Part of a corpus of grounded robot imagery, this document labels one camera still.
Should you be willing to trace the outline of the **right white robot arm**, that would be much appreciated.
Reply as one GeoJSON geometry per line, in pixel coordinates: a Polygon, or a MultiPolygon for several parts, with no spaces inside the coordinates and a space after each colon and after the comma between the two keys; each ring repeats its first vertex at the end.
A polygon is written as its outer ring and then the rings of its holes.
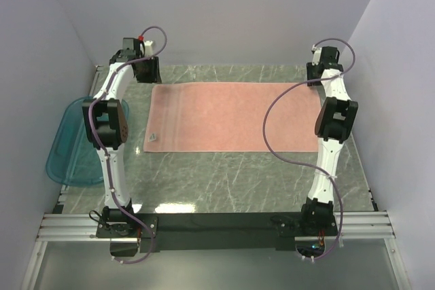
{"type": "Polygon", "coordinates": [[[344,69],[339,64],[340,52],[331,46],[312,47],[313,59],[307,63],[309,86],[322,86],[324,103],[315,123],[318,154],[312,187],[302,206],[299,227],[307,235],[336,234],[334,217],[334,182],[338,159],[358,112],[344,82],[344,69]]]}

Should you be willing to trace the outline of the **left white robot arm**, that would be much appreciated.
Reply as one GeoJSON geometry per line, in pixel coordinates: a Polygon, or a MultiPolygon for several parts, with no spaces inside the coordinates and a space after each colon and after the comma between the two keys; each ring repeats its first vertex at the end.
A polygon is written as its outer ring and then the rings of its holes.
{"type": "Polygon", "coordinates": [[[82,104],[88,141],[97,151],[103,171],[105,206],[99,216],[99,227],[122,237],[140,235],[152,229],[135,216],[126,187],[124,148],[128,124],[122,100],[130,82],[160,83],[159,61],[154,43],[142,35],[126,37],[122,48],[109,61],[109,72],[100,90],[82,104]]]}

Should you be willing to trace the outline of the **pink towel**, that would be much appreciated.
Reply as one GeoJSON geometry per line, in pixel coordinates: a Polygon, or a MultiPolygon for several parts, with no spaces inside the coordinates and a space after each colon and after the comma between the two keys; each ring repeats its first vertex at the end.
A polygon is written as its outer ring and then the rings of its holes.
{"type": "Polygon", "coordinates": [[[192,82],[152,90],[143,150],[150,153],[315,153],[316,90],[294,83],[192,82]]]}

